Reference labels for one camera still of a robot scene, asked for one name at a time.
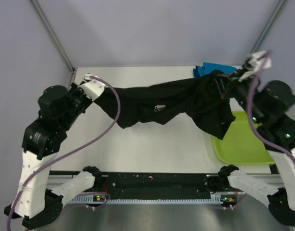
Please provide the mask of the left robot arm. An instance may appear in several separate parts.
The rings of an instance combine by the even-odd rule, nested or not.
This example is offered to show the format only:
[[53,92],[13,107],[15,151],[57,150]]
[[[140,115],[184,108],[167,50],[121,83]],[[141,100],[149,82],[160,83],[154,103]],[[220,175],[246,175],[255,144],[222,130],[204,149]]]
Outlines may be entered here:
[[70,90],[60,85],[44,90],[38,99],[38,118],[24,132],[18,192],[14,202],[4,209],[8,220],[23,218],[27,230],[49,225],[76,196],[102,187],[100,170],[91,166],[61,186],[48,189],[47,183],[67,131],[104,90],[104,84],[95,80],[72,84]]

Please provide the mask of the black t shirt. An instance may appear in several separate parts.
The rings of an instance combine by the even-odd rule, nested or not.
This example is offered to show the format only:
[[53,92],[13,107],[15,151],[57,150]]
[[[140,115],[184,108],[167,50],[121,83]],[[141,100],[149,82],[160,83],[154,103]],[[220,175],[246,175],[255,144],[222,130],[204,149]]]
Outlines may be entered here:
[[199,129],[222,140],[235,121],[230,100],[221,97],[227,84],[227,75],[215,70],[149,87],[116,88],[121,104],[117,124],[121,128],[138,122],[165,125],[185,113]]

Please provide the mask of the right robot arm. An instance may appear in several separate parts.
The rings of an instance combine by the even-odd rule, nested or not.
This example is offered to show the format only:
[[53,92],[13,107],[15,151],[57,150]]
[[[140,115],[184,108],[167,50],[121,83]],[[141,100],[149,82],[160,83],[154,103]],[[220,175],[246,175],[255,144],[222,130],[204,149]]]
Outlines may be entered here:
[[295,227],[295,121],[286,114],[295,96],[282,81],[270,81],[261,91],[259,84],[258,76],[242,80],[231,75],[222,97],[235,98],[245,110],[253,134],[275,161],[284,186],[265,183],[233,165],[220,169],[218,185],[225,191],[245,192],[264,204],[278,222]]

